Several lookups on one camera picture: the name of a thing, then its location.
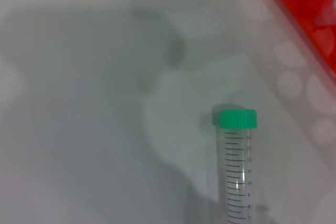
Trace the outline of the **green capped clear test tube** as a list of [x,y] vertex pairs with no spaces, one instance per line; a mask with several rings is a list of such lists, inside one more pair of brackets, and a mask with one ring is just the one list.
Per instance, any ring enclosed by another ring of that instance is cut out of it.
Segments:
[[257,113],[252,109],[227,109],[216,124],[219,201],[224,224],[254,224],[252,132]]

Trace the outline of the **orange test tube rack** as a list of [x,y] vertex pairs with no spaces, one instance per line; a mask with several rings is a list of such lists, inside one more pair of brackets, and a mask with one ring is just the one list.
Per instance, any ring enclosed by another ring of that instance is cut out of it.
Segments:
[[336,76],[336,0],[281,0],[285,9]]

